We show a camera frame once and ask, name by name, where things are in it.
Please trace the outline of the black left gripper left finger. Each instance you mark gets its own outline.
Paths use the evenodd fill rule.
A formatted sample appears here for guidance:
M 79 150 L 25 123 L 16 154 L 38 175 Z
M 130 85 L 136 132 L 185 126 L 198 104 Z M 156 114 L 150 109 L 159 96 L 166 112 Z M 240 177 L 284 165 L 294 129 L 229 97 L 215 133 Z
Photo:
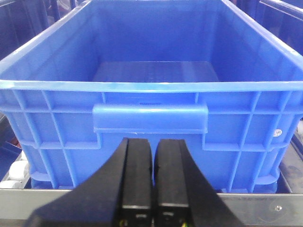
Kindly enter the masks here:
M 147 139 L 124 138 L 90 178 L 35 209 L 29 227 L 150 227 L 152 154 Z

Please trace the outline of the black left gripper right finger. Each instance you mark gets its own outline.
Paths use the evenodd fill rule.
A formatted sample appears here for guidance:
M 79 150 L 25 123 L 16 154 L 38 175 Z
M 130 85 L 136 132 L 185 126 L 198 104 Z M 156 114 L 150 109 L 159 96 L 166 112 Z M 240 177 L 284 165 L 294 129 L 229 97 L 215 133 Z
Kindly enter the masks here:
M 197 167 L 184 140 L 160 140 L 154 160 L 157 227 L 242 227 Z

